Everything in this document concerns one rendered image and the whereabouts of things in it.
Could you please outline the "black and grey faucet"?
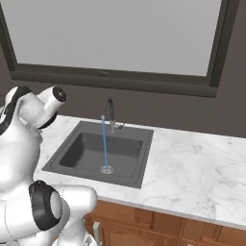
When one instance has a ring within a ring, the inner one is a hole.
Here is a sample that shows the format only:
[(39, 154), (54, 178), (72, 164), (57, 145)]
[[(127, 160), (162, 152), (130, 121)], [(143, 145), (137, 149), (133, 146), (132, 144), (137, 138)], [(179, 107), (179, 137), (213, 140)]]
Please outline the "black and grey faucet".
[(123, 124), (121, 125), (117, 125), (115, 123), (115, 119), (114, 119), (114, 108), (113, 108), (113, 101), (111, 98), (108, 98), (105, 102), (104, 102), (104, 105), (103, 105), (103, 108), (102, 108), (102, 115), (101, 115), (101, 118), (102, 120), (105, 120), (106, 119), (106, 110), (107, 110), (107, 106), (110, 107), (110, 132), (112, 134), (114, 134), (116, 132), (117, 129), (121, 130), (125, 123), (124, 122)]

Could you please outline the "blue water stream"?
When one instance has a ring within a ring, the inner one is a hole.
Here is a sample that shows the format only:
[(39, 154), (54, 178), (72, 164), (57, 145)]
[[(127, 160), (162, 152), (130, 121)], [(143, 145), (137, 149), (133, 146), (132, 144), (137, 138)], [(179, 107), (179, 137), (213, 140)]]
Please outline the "blue water stream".
[(105, 115), (101, 116), (102, 118), (102, 136), (103, 136), (103, 146), (104, 146), (104, 162), (105, 162), (105, 173), (108, 173), (108, 153), (107, 153), (107, 142), (106, 142), (106, 124), (105, 124)]

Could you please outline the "dark grey sink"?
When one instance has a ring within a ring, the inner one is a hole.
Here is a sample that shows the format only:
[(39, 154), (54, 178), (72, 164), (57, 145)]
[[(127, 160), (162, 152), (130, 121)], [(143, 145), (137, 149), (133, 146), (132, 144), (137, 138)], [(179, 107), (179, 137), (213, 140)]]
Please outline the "dark grey sink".
[(108, 173), (105, 173), (102, 124), (80, 121), (43, 171), (114, 185), (141, 188), (154, 131), (106, 126)]

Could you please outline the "dark framed window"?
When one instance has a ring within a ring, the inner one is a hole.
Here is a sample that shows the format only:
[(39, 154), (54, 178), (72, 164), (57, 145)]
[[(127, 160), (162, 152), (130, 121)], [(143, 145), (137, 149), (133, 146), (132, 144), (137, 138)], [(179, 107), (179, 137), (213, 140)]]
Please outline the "dark framed window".
[(213, 97), (240, 0), (0, 0), (17, 81)]

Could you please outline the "brown wooden cabinet run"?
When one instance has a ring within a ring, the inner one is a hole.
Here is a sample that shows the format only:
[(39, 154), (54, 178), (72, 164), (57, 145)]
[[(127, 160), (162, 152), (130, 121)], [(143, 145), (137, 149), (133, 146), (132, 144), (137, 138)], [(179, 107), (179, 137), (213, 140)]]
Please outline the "brown wooden cabinet run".
[(86, 216), (102, 246), (246, 246), (246, 231), (99, 200)]

